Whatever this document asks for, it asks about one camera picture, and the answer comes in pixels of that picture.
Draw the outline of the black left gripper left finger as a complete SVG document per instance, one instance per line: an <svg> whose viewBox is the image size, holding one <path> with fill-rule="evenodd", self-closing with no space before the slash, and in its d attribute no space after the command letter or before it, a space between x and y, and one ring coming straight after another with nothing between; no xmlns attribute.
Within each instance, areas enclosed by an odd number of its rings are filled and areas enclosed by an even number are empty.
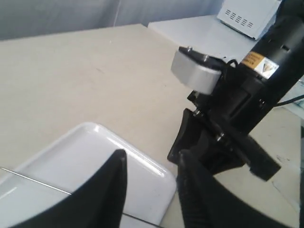
<svg viewBox="0 0 304 228"><path fill-rule="evenodd" d="M127 154L115 150L72 193L19 176L4 184L6 228L118 228L127 190Z"/></svg>

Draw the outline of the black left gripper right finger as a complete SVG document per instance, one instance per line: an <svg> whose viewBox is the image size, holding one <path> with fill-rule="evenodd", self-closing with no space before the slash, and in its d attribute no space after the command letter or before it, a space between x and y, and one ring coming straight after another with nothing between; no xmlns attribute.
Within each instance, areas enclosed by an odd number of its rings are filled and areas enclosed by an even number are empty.
<svg viewBox="0 0 304 228"><path fill-rule="evenodd" d="M191 152L180 152L177 187L186 228L286 227L227 190Z"/></svg>

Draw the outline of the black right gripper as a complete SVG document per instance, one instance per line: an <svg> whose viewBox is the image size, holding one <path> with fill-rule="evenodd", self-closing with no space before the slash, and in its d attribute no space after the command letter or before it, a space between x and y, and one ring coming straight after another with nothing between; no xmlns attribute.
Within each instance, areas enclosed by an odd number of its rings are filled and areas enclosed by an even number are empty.
<svg viewBox="0 0 304 228"><path fill-rule="evenodd" d="M188 99L201 113L195 117L190 109L183 111L168 161L177 164L181 150L200 159L216 143L214 175L246 164L253 175L271 179L281 166L248 134L276 104L275 79L275 66L266 62L255 68L239 64L219 81L212 95L192 91Z"/></svg>

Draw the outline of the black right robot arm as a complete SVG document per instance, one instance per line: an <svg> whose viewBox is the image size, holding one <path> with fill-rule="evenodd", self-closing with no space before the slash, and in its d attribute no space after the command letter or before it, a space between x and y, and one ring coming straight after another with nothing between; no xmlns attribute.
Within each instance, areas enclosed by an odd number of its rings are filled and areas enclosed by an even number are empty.
<svg viewBox="0 0 304 228"><path fill-rule="evenodd" d="M247 165L267 181L281 166L250 136L304 74L304 3L279 8L274 24L241 61L190 47L176 51L172 73L191 89L167 159L190 152L211 173Z"/></svg>

